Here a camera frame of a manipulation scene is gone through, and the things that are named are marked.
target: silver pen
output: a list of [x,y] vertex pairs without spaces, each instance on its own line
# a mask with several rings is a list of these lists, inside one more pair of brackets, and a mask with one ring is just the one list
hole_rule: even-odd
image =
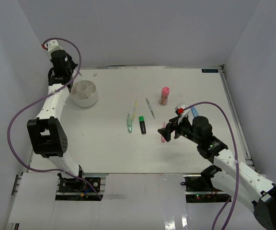
[[153,117],[153,119],[155,119],[155,115],[154,115],[154,113],[153,113],[152,106],[149,104],[149,101],[148,101],[147,98],[146,98],[146,101],[147,101],[147,104],[148,104],[148,106],[149,106],[149,110],[151,111],[152,117]]

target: white container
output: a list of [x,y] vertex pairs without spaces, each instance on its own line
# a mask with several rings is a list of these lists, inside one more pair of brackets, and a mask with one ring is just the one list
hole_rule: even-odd
[[99,99],[95,84],[89,80],[81,80],[73,84],[70,95],[75,104],[83,108],[94,105]]

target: pink highlighter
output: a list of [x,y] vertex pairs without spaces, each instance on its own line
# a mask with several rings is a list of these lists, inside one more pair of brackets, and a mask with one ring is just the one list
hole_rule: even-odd
[[168,95],[170,93],[169,87],[163,87],[161,90],[161,99],[159,100],[159,103],[162,105],[166,105],[168,102]]
[[162,143],[166,142],[166,140],[165,140],[165,138],[163,138],[163,136],[161,136],[161,141],[162,141]]

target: black marker with green cap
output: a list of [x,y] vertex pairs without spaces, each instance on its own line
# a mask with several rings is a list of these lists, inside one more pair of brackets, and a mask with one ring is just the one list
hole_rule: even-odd
[[144,117],[143,116],[139,117],[139,124],[140,124],[141,133],[142,134],[146,134],[147,133],[147,131],[146,131],[146,124],[144,123]]

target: wall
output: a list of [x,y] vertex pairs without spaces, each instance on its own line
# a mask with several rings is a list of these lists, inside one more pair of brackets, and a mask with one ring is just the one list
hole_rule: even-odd
[[258,4],[226,77],[253,162],[276,182],[276,1]]
[[85,67],[224,64],[258,2],[19,0],[39,40],[71,39]]
[[[46,94],[49,67],[18,2],[0,0],[0,230],[6,220],[15,176],[22,171],[8,147],[7,126],[19,109]],[[36,116],[40,106],[23,113],[13,126],[14,147],[23,159],[31,150],[26,123]]]

